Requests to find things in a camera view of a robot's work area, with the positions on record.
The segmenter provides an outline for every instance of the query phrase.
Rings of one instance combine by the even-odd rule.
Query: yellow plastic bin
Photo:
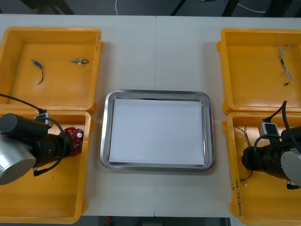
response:
[[[285,48],[284,63],[295,84],[287,86],[278,45]],[[217,43],[222,65],[223,110],[230,112],[275,112],[287,100],[288,112],[301,112],[301,31],[222,30]]]
[[[258,125],[270,113],[231,113],[222,123],[226,134],[232,202],[230,210],[246,225],[301,225],[301,190],[288,190],[283,179],[270,176],[264,172],[254,171],[246,182],[240,182],[250,174],[243,166],[241,157],[248,147],[246,137],[240,131],[246,126],[251,144],[259,137]],[[301,113],[287,115],[291,127],[301,124]],[[281,115],[273,118],[279,132],[285,129]],[[267,145],[262,139],[258,146]]]
[[[38,177],[30,171],[0,186],[0,223],[72,224],[85,212],[92,126],[87,111],[93,113],[96,106],[101,37],[96,28],[10,27],[5,31],[0,46],[0,93],[46,109],[63,129],[82,129],[84,139],[82,153],[64,158],[53,170]],[[78,65],[70,61],[73,58],[89,63]],[[41,84],[37,82],[42,71],[32,59],[43,66]],[[0,116],[6,113],[30,119],[39,114],[27,105],[0,97]],[[59,134],[57,127],[49,132]]]
[[[222,124],[226,134],[230,168],[231,212],[246,225],[301,225],[301,190],[287,190],[285,180],[254,171],[242,164],[247,141],[240,129],[246,126],[252,145],[260,136],[258,127],[263,118],[272,115],[287,101],[287,118],[291,127],[301,124],[300,30],[222,30],[217,43],[222,66],[224,91],[223,110],[229,114]],[[290,48],[283,61],[290,71],[288,77],[280,61],[278,45]],[[284,129],[280,115],[273,122]],[[267,145],[261,140],[258,146]]]
[[[45,174],[34,177],[31,170],[18,180],[0,186],[1,223],[73,224],[86,210],[84,195],[91,116],[85,111],[48,112],[63,129],[76,127],[84,131],[82,152],[64,158],[57,167]],[[6,113],[30,119],[38,114],[35,110],[2,110],[0,116]],[[49,132],[60,133],[56,126]]]
[[[49,110],[95,111],[102,33],[97,28],[10,27],[0,46],[0,92]],[[84,58],[78,65],[70,59]],[[43,66],[44,81],[38,84]],[[30,109],[0,98],[0,109]]]

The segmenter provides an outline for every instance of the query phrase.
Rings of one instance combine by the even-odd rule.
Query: metal tray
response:
[[[117,99],[130,100],[156,100],[156,101],[186,101],[200,102],[202,137],[201,154],[204,164],[162,164],[162,163],[137,163],[110,161],[111,136],[114,118],[114,105]],[[100,148],[100,161],[110,170],[146,170],[146,171],[184,171],[205,172],[209,171],[215,161],[213,119],[210,98],[201,92],[183,91],[154,91],[154,90],[117,90],[109,93],[105,100],[103,115],[103,130]]]

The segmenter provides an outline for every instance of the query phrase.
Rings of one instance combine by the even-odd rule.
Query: white paper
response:
[[[115,99],[109,161],[204,165],[201,102]]]

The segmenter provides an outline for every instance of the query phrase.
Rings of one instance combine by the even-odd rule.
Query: white table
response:
[[[221,121],[222,74],[216,42],[225,27],[301,29],[296,18],[0,15],[10,26],[98,27],[103,32],[96,101],[115,89],[207,93],[213,103],[215,167],[206,174],[109,171],[99,161],[102,112],[93,116],[85,215],[231,217],[230,179]]]

